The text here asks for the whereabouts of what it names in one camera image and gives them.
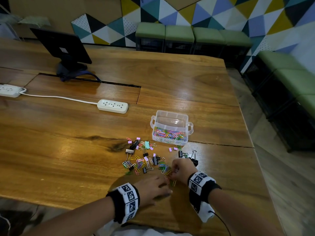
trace person's left arm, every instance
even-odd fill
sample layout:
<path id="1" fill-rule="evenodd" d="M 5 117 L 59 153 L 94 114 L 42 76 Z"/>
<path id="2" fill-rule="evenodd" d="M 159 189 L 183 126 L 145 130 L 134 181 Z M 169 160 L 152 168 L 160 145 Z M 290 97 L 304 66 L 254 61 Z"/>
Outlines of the person's left arm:
<path id="1" fill-rule="evenodd" d="M 159 187 L 165 183 L 164 176 L 156 176 L 134 184 L 139 192 L 140 207 L 154 204 L 157 196 L 171 194 L 167 185 Z M 46 221 L 22 236 L 91 236 L 114 218 L 114 202 L 108 196 Z"/>

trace person's left hand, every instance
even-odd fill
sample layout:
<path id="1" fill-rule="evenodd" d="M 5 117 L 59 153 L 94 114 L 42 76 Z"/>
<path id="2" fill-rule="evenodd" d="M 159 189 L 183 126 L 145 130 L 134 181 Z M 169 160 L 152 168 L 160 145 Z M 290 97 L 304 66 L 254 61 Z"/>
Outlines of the person's left hand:
<path id="1" fill-rule="evenodd" d="M 147 205 L 155 205 L 153 200 L 157 196 L 172 194 L 168 188 L 168 185 L 159 187 L 160 185 L 166 184 L 167 180 L 163 176 L 154 176 L 134 184 L 140 195 L 140 207 Z"/>

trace wooden table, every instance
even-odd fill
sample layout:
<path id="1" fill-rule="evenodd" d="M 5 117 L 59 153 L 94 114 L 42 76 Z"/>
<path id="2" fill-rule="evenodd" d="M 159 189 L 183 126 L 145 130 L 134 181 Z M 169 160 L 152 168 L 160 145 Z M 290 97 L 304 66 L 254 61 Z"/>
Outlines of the wooden table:
<path id="1" fill-rule="evenodd" d="M 26 87 L 29 94 L 129 103 L 122 115 L 64 99 L 0 97 L 1 196 L 73 209 L 125 182 L 161 174 L 154 169 L 126 176 L 122 162 L 126 137 L 151 140 L 151 116 L 165 110 L 185 113 L 194 124 L 183 151 L 197 151 L 197 168 L 281 228 L 222 59 L 92 48 L 87 52 L 93 62 L 90 71 L 124 85 L 62 83 L 42 74 L 55 74 L 60 61 L 42 45 L 0 39 L 2 83 Z M 168 152 L 170 145 L 157 145 L 153 152 L 168 164 L 178 157 L 176 151 Z M 201 223 L 189 204 L 188 188 L 180 183 L 171 197 L 141 209 L 132 222 L 197 235 L 227 234 L 216 217 Z"/>

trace person's right arm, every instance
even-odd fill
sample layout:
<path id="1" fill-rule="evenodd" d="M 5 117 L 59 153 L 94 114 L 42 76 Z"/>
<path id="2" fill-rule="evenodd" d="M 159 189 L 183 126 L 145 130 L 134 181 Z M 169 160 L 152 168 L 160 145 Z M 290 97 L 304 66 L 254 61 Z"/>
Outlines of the person's right arm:
<path id="1" fill-rule="evenodd" d="M 187 185 L 188 178 L 198 170 L 189 158 L 176 159 L 172 164 L 172 179 Z M 208 202 L 222 216 L 224 222 L 239 236 L 283 236 L 274 225 L 256 212 L 235 200 L 223 190 L 214 189 L 209 193 Z"/>

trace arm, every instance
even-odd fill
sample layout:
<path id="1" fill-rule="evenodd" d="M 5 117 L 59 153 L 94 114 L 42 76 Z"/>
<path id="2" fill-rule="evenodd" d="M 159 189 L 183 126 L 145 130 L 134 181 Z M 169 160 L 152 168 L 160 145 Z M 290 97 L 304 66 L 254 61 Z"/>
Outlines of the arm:
<path id="1" fill-rule="evenodd" d="M 164 177 L 152 177 L 134 184 L 140 195 L 140 207 L 154 204 L 153 198 L 171 194 Z M 44 222 L 23 236 L 91 236 L 115 218 L 111 197 L 105 197 Z"/>
<path id="2" fill-rule="evenodd" d="M 172 169 L 172 179 L 179 180 L 185 185 L 188 178 L 198 171 L 188 158 L 174 160 Z M 238 235 L 283 236 L 283 233 L 278 232 L 266 219 L 230 197 L 223 190 L 212 190 L 209 193 L 208 202 Z"/>

